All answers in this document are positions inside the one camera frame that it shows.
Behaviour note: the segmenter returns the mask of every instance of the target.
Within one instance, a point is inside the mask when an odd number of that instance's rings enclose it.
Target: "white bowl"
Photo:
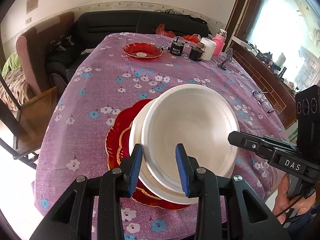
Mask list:
[[[144,119],[141,144],[145,163],[164,187],[183,193],[175,147],[183,143],[189,156],[218,176],[230,177],[237,147],[228,135],[239,131],[227,101],[214,90],[195,84],[173,87],[150,107]]]
[[[130,137],[129,137],[129,153],[131,155],[134,145],[136,143],[141,144],[141,131],[143,126],[144,118],[150,109],[151,105],[156,101],[153,99],[152,101],[148,102],[137,114],[135,119],[132,122]],[[183,193],[177,193],[172,190],[167,189],[166,187],[162,186],[150,173],[144,159],[142,158],[139,179],[141,182],[155,195],[158,197],[172,202],[176,204],[195,204],[198,203],[198,198],[187,198],[186,195]]]

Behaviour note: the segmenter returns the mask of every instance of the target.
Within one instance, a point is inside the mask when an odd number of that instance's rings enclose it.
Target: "window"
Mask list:
[[[305,0],[264,0],[248,41],[274,62],[283,53],[283,78],[300,90],[320,80],[320,19]]]

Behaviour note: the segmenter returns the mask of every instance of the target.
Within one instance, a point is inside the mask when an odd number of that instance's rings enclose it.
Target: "camera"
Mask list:
[[[320,164],[320,87],[314,85],[296,94],[297,146],[302,157]]]

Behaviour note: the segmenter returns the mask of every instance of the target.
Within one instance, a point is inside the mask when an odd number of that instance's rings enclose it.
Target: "red plate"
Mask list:
[[[129,136],[133,119],[151,99],[143,99],[132,107],[124,109],[116,117],[115,124],[107,134],[105,147],[108,153],[107,164],[111,170],[120,165],[121,160],[129,156]],[[137,190],[132,199],[149,207],[160,207],[168,210],[181,210],[189,205],[168,202],[154,195],[138,180]]]
[[[159,47],[147,43],[127,44],[123,47],[123,51],[130,57],[137,58],[155,58],[162,55],[162,50]]]

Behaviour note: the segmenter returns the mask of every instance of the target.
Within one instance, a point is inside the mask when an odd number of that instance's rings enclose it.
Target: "tablecloth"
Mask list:
[[[223,96],[233,108],[240,130],[259,136],[287,139],[275,112],[266,113],[252,92],[259,88],[233,59],[217,67],[226,55],[210,61],[188,59],[191,43],[176,57],[164,51],[153,60],[128,57],[122,47],[133,42],[164,46],[170,38],[136,33],[107,36],[79,66],[51,118],[41,147],[35,182],[35,206],[42,215],[79,175],[102,176],[107,170],[105,138],[117,114],[138,100],[156,98],[181,84],[201,84]],[[234,174],[242,175],[262,199],[276,189],[283,173],[254,153],[239,150]],[[197,204],[168,211],[121,199],[126,240],[181,239],[195,232]],[[97,201],[92,239],[96,239]]]

